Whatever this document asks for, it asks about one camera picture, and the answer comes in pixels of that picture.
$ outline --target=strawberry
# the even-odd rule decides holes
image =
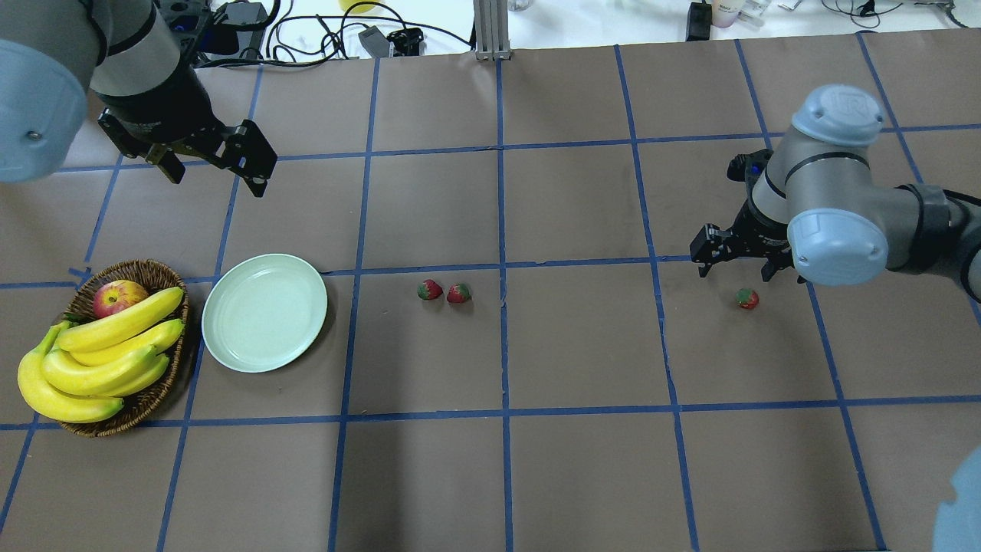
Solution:
[[[416,293],[419,294],[419,299],[431,301],[442,295],[442,288],[433,280],[426,280],[419,284]]]
[[[446,300],[450,303],[466,303],[470,300],[470,288],[466,284],[453,284],[446,292]]]
[[[759,304],[759,295],[756,291],[750,288],[742,288],[736,292],[736,303],[739,304],[741,308],[753,309]]]

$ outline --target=fruit basket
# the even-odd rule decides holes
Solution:
[[[180,318],[184,323],[184,330],[177,342],[167,351],[168,355],[171,356],[171,362],[164,374],[149,387],[125,397],[123,409],[116,415],[92,423],[58,422],[72,433],[85,437],[114,435],[144,421],[164,403],[165,398],[176,384],[185,380],[182,377],[184,374],[181,372],[188,369],[185,368],[186,363],[184,362],[184,342],[187,338],[187,317],[190,311],[187,286],[177,272],[162,262],[152,259],[137,259],[120,262],[106,268],[93,276],[78,290],[68,309],[62,314],[62,319],[79,323],[95,320],[95,314],[92,312],[92,300],[95,292],[103,284],[114,280],[132,280],[146,288],[150,294],[179,286],[183,290],[181,304],[165,320]]]

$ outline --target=basket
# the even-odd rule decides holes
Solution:
[[[114,280],[132,280],[146,288],[150,294],[180,286],[184,291],[181,304],[165,319],[180,318],[184,323],[184,330],[177,342],[167,349],[167,354],[171,356],[171,363],[164,375],[142,391],[125,397],[123,409],[116,415],[92,423],[58,422],[72,433],[85,437],[115,435],[144,421],[164,403],[164,399],[178,382],[188,379],[183,376],[189,375],[190,372],[189,367],[186,367],[185,362],[183,362],[184,340],[187,337],[187,317],[190,311],[187,286],[177,272],[162,262],[152,259],[128,260],[106,268],[93,276],[78,290],[61,318],[82,323],[95,320],[95,314],[92,312],[92,300],[95,297],[95,292],[104,284]]]

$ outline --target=yellow object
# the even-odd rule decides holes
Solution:
[[[142,391],[149,387],[153,382],[160,379],[160,376],[164,375],[167,371],[167,365],[170,364],[171,359],[167,355],[157,355],[154,357],[153,364],[150,369],[146,370],[142,374],[132,380],[130,383],[118,387],[116,389],[107,391],[105,394],[109,397],[128,397],[137,391]]]
[[[118,389],[150,369],[157,355],[152,345],[141,347],[99,366],[79,364],[68,352],[52,349],[44,356],[41,373],[48,383],[72,395],[102,395]]]
[[[69,325],[69,322],[62,322],[51,326],[44,340],[21,359],[17,369],[21,395],[38,414],[59,421],[90,423],[112,417],[123,409],[123,399],[74,397],[53,387],[41,373],[41,365],[55,339]]]
[[[112,347],[90,351],[88,353],[82,351],[72,352],[72,358],[86,366],[98,366],[99,364],[112,362],[130,351],[147,345],[156,347],[157,351],[166,351],[181,337],[181,332],[183,332],[183,321],[175,318],[161,322],[145,332]]]
[[[162,320],[181,304],[182,298],[179,287],[161,290],[126,310],[62,331],[55,346],[72,353],[112,347]]]
[[[360,1],[361,0],[337,0],[337,3],[340,5],[340,10],[342,12],[346,12],[348,8],[350,8],[354,4],[357,4]],[[371,4],[365,4],[364,6],[358,6],[357,8],[354,8],[353,10],[351,10],[351,14],[365,14],[365,13],[370,12],[372,10],[372,8],[374,8],[374,7],[375,6],[372,6]]]

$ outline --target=light green plate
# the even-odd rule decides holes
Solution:
[[[221,364],[265,372],[306,351],[326,315],[327,288],[317,269],[270,253],[241,262],[218,281],[204,304],[201,332]]]

